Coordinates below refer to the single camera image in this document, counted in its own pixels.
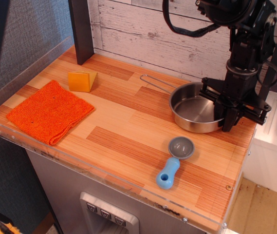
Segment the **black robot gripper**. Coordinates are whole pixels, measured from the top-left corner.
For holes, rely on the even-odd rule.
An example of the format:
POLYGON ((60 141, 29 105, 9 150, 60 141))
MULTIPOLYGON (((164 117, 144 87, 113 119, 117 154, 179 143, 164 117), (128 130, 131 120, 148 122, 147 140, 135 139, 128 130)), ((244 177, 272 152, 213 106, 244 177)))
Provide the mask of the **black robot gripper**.
POLYGON ((202 79, 200 95, 214 103, 214 120, 224 119, 223 132, 230 132, 242 117, 260 125, 266 122, 271 106, 255 91, 259 74, 259 68, 228 68, 225 80, 202 79))

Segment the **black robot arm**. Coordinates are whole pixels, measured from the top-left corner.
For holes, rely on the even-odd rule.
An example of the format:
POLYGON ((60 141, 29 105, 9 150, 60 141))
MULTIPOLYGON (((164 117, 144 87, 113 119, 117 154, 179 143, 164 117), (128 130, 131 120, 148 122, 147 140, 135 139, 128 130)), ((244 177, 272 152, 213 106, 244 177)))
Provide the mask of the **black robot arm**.
POLYGON ((262 65, 273 55, 277 22, 269 0, 202 0, 201 14, 230 29, 230 58, 224 80, 203 78, 201 96, 214 103, 214 117, 229 132, 242 117, 263 124, 269 104, 256 93, 262 65))

